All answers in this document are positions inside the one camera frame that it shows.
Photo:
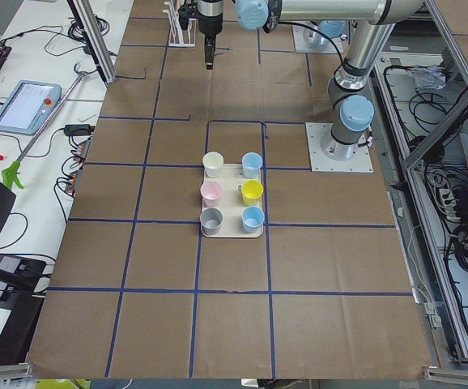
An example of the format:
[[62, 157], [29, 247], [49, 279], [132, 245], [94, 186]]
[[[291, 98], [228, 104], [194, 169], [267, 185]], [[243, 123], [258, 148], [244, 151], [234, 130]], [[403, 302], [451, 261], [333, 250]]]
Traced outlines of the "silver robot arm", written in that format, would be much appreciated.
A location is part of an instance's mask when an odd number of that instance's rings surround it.
[[374, 107], [360, 91], [385, 46], [394, 25], [412, 16], [421, 1], [236, 1], [239, 25], [273, 31], [299, 21], [355, 21], [347, 55], [329, 81], [334, 123], [321, 139], [321, 150], [332, 160], [351, 159], [360, 136], [370, 127]]

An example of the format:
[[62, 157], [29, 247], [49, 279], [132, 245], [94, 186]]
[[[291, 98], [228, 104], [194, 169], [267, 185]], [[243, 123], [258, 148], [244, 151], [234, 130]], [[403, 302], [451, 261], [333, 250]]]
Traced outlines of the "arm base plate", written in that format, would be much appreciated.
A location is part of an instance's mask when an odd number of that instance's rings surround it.
[[364, 135], [357, 143], [338, 143], [331, 123], [306, 122], [310, 167], [314, 173], [372, 173], [372, 160]]
[[301, 26], [292, 26], [295, 51], [297, 53], [328, 53], [336, 54], [337, 51], [343, 53], [342, 37], [347, 33], [347, 21], [324, 20], [324, 21], [304, 21], [300, 22], [305, 26], [322, 32], [328, 36], [335, 44], [333, 46], [322, 35]]

